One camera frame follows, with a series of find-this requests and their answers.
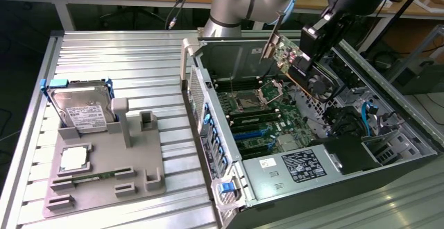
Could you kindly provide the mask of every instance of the hard drive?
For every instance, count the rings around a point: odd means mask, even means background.
[[[106,123],[115,121],[110,110],[113,98],[111,81],[71,81],[53,79],[49,86],[45,79],[39,89],[53,104],[63,128],[75,128],[78,133],[101,132]]]

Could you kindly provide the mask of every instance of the barcode sticker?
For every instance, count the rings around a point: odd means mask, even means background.
[[[258,161],[258,164],[261,165],[261,168],[267,168],[275,166],[275,161],[273,158],[267,158]]]
[[[77,129],[102,128],[106,126],[99,105],[66,108],[66,112]]]

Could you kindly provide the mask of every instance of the power supply label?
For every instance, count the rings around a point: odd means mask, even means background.
[[[301,183],[326,175],[311,150],[282,156],[293,181]]]

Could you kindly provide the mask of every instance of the table leg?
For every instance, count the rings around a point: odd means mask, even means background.
[[[359,46],[357,52],[362,52],[367,49],[369,45],[373,43],[375,40],[375,37],[379,35],[382,32],[385,26],[387,25],[387,22],[390,21],[391,17],[382,17],[378,23],[375,24],[371,32],[369,33],[362,45]]]
[[[62,29],[65,31],[74,31],[75,27],[71,21],[71,16],[67,10],[67,4],[62,3],[62,2],[55,2],[53,3],[55,6],[55,10],[57,10],[57,14],[58,14],[58,18],[59,18],[59,22],[61,22],[61,26]]]
[[[251,30],[262,30],[263,28],[263,23],[262,22],[254,22],[251,26]]]

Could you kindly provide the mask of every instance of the cpu tray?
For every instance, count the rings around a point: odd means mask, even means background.
[[[103,132],[58,129],[45,218],[165,192],[157,118],[150,111],[126,118],[125,98],[111,99],[111,112],[118,121]]]

